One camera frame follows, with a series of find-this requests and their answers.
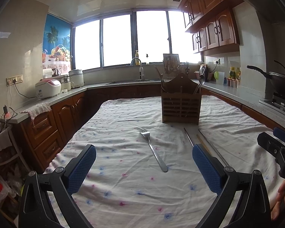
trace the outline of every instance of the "window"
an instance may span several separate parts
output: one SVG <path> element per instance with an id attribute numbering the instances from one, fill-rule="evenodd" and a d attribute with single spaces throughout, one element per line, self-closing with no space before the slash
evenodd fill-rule
<path id="1" fill-rule="evenodd" d="M 192 34 L 184 30 L 183 13 L 179 11 L 169 11 L 168 14 L 172 53 L 179 55 L 180 62 L 197 63 L 201 60 L 201 54 L 193 54 Z"/>
<path id="2" fill-rule="evenodd" d="M 100 67 L 99 20 L 76 27 L 75 61 L 76 69 Z"/>
<path id="3" fill-rule="evenodd" d="M 145 63 L 148 54 L 149 62 L 162 62 L 163 54 L 169 54 L 166 11 L 138 11 L 136 19 L 140 60 Z"/>
<path id="4" fill-rule="evenodd" d="M 103 20 L 104 66 L 130 64 L 132 59 L 130 15 Z"/>
<path id="5" fill-rule="evenodd" d="M 149 62 L 161 63 L 167 53 L 178 54 L 180 62 L 197 63 L 201 54 L 193 53 L 192 34 L 184 32 L 183 19 L 180 11 L 132 11 L 77 26 L 72 49 L 76 68 L 130 65 L 137 49 L 143 63 L 147 54 Z"/>

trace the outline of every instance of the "power outlet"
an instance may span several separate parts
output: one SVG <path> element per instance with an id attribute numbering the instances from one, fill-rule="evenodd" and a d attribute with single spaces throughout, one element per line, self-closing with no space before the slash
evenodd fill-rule
<path id="1" fill-rule="evenodd" d="M 16 81 L 16 83 L 22 82 L 23 81 L 23 75 L 17 75 L 17 76 L 13 76 L 13 77 L 8 77 L 6 78 L 6 85 L 9 86 L 14 85 L 14 80 Z"/>
<path id="2" fill-rule="evenodd" d="M 213 60 L 213 64 L 214 64 L 214 65 L 220 65 L 221 62 L 220 62 L 219 58 L 218 58 L 218 59 L 214 59 L 214 60 Z"/>

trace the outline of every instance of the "human hand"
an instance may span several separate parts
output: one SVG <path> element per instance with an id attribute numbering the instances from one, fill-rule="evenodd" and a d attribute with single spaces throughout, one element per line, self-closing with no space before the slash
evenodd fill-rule
<path id="1" fill-rule="evenodd" d="M 283 183 L 279 187 L 279 189 L 277 191 L 276 198 L 270 204 L 270 209 L 272 209 L 271 220 L 276 220 L 278 218 L 278 216 L 280 214 L 280 204 L 281 204 L 281 201 L 283 200 L 283 198 L 284 198 L 284 202 L 285 202 L 285 180 L 283 181 Z"/>

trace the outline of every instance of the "dish soap bottle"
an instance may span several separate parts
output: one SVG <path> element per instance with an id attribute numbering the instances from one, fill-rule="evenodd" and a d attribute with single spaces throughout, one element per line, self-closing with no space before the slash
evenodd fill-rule
<path id="1" fill-rule="evenodd" d="M 136 50 L 135 57 L 139 57 L 138 50 Z M 135 59 L 135 65 L 139 65 L 139 60 Z"/>
<path id="2" fill-rule="evenodd" d="M 234 67 L 230 68 L 229 77 L 230 79 L 233 79 L 233 80 L 236 78 L 236 71 L 234 70 Z"/>

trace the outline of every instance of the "countertop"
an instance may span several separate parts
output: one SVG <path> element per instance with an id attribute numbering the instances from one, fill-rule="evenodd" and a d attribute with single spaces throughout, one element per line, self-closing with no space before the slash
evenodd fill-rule
<path id="1" fill-rule="evenodd" d="M 160 81 L 130 82 L 130 83 L 110 84 L 110 85 L 108 85 L 108 83 L 99 83 L 99 84 L 92 84 L 92 85 L 75 88 L 67 93 L 62 93 L 62 94 L 58 94 L 57 96 L 54 96 L 51 98 L 38 100 L 38 101 L 30 103 L 29 105 L 26 105 L 16 110 L 18 115 L 10 119 L 9 122 L 10 123 L 20 123 L 26 118 L 28 118 L 29 117 L 28 113 L 20 113 L 20 112 L 25 111 L 27 108 L 32 107 L 35 104 L 42 103 L 42 102 L 48 102 L 50 105 L 54 105 L 60 101 L 63 101 L 64 99 L 72 97 L 86 90 L 107 88 L 107 87 L 123 87 L 123 86 L 132 86 L 132 85 L 152 85 L 152 84 L 160 84 Z M 277 112 L 276 110 L 270 107 L 267 107 L 259 103 L 259 100 L 263 98 L 247 92 L 244 88 L 227 87 L 226 85 L 216 84 L 215 82 L 206 82 L 203 85 L 203 88 L 213 91 L 215 93 L 221 94 L 223 96 L 226 96 L 247 107 L 250 107 L 251 109 L 263 114 L 264 116 L 268 117 L 269 119 L 275 121 L 276 123 L 278 123 L 279 125 L 285 128 L 285 115 Z"/>

